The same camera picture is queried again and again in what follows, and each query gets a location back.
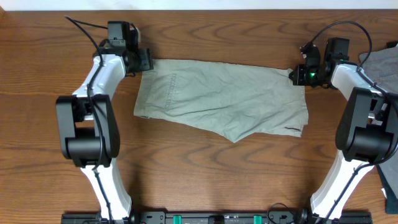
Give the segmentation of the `khaki green shorts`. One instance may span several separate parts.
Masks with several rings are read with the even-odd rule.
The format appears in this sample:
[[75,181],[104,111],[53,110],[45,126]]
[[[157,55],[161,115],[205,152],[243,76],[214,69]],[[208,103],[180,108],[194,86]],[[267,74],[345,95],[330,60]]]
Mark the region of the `khaki green shorts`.
[[143,72],[134,115],[211,131],[231,142],[265,133],[300,137],[305,89],[291,69],[197,60],[154,61]]

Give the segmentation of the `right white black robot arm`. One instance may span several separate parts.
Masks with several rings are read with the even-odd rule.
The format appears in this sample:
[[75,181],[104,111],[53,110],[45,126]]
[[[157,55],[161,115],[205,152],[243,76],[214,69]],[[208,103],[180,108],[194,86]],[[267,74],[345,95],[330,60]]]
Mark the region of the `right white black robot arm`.
[[350,62],[348,47],[348,39],[330,38],[321,56],[308,42],[300,49],[305,63],[289,74],[296,86],[335,88],[347,100],[336,130],[333,165],[308,208],[296,215],[296,223],[372,223],[369,212],[346,212],[343,207],[359,181],[397,151],[397,95]]

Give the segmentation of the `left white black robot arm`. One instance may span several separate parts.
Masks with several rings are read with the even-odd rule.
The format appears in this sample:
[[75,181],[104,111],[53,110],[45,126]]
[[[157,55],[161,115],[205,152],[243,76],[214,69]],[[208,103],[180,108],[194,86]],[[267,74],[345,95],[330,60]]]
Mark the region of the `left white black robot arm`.
[[139,223],[118,168],[120,134],[111,100],[126,77],[153,69],[150,50],[131,22],[109,21],[108,36],[93,42],[93,66],[71,95],[59,96],[55,109],[62,154],[79,168],[95,191],[98,213],[67,212],[62,223]]

